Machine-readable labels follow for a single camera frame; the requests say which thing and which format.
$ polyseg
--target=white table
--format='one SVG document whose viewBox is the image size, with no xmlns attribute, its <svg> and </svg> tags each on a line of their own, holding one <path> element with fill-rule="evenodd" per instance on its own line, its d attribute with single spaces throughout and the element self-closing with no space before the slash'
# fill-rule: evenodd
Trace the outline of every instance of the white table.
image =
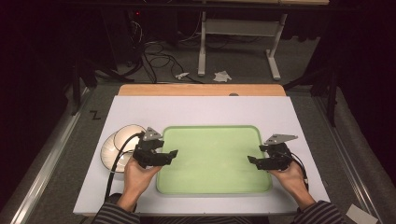
<svg viewBox="0 0 396 224">
<path fill-rule="evenodd" d="M 265 140 L 273 133 L 295 134 L 288 147 L 304 162 L 310 193 L 329 201 L 303 130 L 287 96 L 116 96 L 78 196 L 75 214 L 94 215 L 101 207 L 109 175 L 100 151 L 107 138 L 129 124 L 152 127 L 159 133 L 173 125 L 254 125 Z M 123 176 L 116 174 L 111 193 L 122 192 Z M 295 213 L 297 204 L 273 177 L 273 189 L 255 194 L 163 195 L 155 177 L 138 201 L 143 216 L 279 215 Z"/>
</svg>

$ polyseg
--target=wooden strip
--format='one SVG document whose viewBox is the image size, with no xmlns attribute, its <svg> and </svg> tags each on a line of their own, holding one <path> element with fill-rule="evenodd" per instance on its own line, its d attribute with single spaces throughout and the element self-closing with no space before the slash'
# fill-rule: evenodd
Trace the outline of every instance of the wooden strip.
<svg viewBox="0 0 396 224">
<path fill-rule="evenodd" d="M 286 96 L 278 84 L 125 84 L 119 95 L 161 96 Z"/>
</svg>

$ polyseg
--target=person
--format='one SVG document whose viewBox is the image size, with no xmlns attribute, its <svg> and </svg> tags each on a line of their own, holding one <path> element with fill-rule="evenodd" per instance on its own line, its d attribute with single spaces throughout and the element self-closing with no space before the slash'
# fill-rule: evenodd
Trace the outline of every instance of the person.
<svg viewBox="0 0 396 224">
<path fill-rule="evenodd" d="M 154 166 L 150 169 L 144 169 L 135 159 L 131 158 L 124 170 L 124 190 L 122 195 L 116 197 L 117 200 L 114 202 L 104 203 L 92 223 L 140 223 L 139 215 L 134 213 L 137 200 L 149 186 L 152 177 L 161 168 Z M 290 193 L 298 204 L 297 215 L 294 217 L 293 223 L 345 223 L 343 216 L 334 204 L 324 201 L 316 202 L 309 194 L 304 184 L 303 172 L 294 161 L 285 171 L 273 170 L 268 172 L 279 180 L 282 187 Z M 197 220 L 197 217 L 177 217 L 173 218 L 173 220 L 175 223 L 193 223 L 189 218 Z M 202 223 L 249 223 L 249 219 L 245 217 L 233 217 L 232 221 L 230 219 L 221 221 L 221 218 L 218 219 L 216 217 L 206 217 L 206 219 Z"/>
</svg>

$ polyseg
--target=hand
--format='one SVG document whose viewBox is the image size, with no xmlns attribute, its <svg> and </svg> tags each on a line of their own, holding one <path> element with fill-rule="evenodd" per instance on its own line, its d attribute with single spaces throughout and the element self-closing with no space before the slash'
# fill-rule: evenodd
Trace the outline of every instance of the hand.
<svg viewBox="0 0 396 224">
<path fill-rule="evenodd" d="M 284 171 L 272 170 L 269 173 L 279 180 L 282 187 L 294 198 L 302 211 L 316 203 L 306 189 L 303 171 L 295 161 L 292 161 L 289 168 Z"/>
<path fill-rule="evenodd" d="M 125 211 L 131 212 L 136 205 L 137 199 L 147 189 L 152 177 L 154 177 L 161 168 L 161 166 L 154 166 L 150 169 L 144 169 L 133 157 L 131 157 L 125 165 L 124 190 L 117 205 Z"/>
</svg>

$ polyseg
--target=striped sleeve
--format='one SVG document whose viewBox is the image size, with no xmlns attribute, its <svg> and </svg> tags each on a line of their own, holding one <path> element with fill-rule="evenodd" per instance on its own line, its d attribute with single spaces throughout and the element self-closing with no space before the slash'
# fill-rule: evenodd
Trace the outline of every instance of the striped sleeve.
<svg viewBox="0 0 396 224">
<path fill-rule="evenodd" d="M 346 223 L 343 215 L 332 203 L 319 201 L 303 212 L 299 209 L 298 215 L 294 218 L 295 224 L 339 224 Z"/>
<path fill-rule="evenodd" d="M 94 224 L 138 224 L 140 218 L 137 214 L 129 213 L 114 203 L 104 203 L 93 220 Z"/>
</svg>

